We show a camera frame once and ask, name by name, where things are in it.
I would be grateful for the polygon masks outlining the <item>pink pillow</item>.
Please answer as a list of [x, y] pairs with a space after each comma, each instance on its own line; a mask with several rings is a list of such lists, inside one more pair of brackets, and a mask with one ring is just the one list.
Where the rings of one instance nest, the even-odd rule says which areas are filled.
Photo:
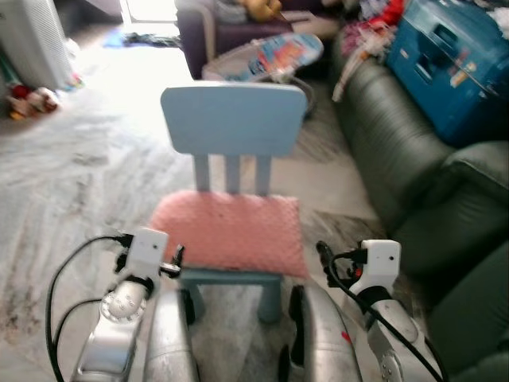
[[149, 226], [168, 234], [166, 258], [185, 247], [190, 268], [309, 275], [295, 197], [179, 190], [157, 204]]

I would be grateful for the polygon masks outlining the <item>dark green leather sofa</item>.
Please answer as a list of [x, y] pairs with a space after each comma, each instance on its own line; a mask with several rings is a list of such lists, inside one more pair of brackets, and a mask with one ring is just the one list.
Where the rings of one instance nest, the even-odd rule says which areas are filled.
[[509, 382], [507, 138], [450, 146], [386, 65], [364, 62], [334, 110], [401, 273], [429, 303], [448, 382]]

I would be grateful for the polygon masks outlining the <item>silver right robot leg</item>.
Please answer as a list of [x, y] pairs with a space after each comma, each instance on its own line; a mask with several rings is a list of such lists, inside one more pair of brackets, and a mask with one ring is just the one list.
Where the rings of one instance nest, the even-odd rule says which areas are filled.
[[363, 382], [352, 335], [324, 288], [292, 287], [289, 316], [296, 331], [281, 350], [278, 382]]

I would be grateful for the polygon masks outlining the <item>silver robot leg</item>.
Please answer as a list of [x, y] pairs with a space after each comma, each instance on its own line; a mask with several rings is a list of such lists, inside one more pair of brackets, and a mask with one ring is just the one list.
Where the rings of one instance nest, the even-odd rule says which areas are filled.
[[181, 290], [157, 296], [150, 317], [143, 382], [200, 382], [188, 335], [188, 306]]
[[352, 335], [324, 288], [292, 287], [289, 316], [296, 331], [281, 350], [278, 382], [363, 382]]

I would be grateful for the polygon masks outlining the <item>silver left robot leg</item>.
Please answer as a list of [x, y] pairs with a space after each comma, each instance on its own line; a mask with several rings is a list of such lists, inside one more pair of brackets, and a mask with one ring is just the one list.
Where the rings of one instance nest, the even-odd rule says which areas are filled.
[[150, 317], [143, 382], [200, 382], [188, 335], [188, 306], [181, 290], [157, 296]]

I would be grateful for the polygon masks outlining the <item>light blue child chair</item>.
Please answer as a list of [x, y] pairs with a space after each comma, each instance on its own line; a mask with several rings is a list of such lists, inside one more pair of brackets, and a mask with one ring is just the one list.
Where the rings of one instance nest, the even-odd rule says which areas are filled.
[[[301, 131], [308, 100], [294, 86], [250, 81], [193, 81], [166, 88], [161, 106], [174, 150], [192, 157], [193, 192], [280, 196], [270, 189], [273, 160], [289, 155]], [[287, 275], [220, 271], [183, 264], [179, 280], [188, 320], [204, 316], [204, 285], [255, 285], [258, 319], [282, 317]]]

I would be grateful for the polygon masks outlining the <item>small red white toys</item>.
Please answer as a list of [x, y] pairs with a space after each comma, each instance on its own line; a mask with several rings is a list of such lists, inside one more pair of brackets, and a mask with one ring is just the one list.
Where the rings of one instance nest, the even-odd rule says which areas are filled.
[[30, 88], [24, 84], [8, 87], [7, 101], [10, 102], [10, 118], [21, 120], [50, 114], [61, 106], [60, 99], [48, 88]]

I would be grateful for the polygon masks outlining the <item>colourful baby bouncer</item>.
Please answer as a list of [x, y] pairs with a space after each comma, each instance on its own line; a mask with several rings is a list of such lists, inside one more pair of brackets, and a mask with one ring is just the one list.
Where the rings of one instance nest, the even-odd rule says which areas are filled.
[[266, 81], [287, 84], [303, 92], [310, 86], [296, 77], [297, 70], [321, 57], [319, 37], [306, 33], [284, 33], [252, 40], [211, 60], [201, 69], [201, 79], [211, 81]]

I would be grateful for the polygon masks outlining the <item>blue hard suitcase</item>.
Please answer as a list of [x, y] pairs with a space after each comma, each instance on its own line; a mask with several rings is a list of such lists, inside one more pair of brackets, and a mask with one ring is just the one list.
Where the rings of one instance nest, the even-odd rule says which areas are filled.
[[449, 146], [508, 138], [509, 41], [473, 2], [408, 0], [386, 65]]

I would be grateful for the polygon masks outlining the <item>red and white clothes pile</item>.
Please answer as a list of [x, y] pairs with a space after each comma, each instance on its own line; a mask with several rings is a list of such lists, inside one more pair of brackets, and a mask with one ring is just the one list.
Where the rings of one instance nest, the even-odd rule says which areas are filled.
[[363, 33], [397, 28], [407, 3], [408, 0], [343, 0], [342, 54], [352, 54], [359, 48]]

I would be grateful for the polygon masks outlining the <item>white air purifier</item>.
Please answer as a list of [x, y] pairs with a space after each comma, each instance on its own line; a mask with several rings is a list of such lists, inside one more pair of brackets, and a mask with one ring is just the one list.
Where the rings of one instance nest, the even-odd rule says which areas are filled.
[[66, 41], [53, 0], [0, 0], [0, 46], [26, 86], [72, 86]]

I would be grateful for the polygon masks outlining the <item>yellow plush toy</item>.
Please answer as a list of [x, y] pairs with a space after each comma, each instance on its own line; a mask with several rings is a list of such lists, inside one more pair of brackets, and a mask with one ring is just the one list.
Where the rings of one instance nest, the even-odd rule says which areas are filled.
[[282, 2], [280, 0], [237, 0], [252, 21], [283, 21]]

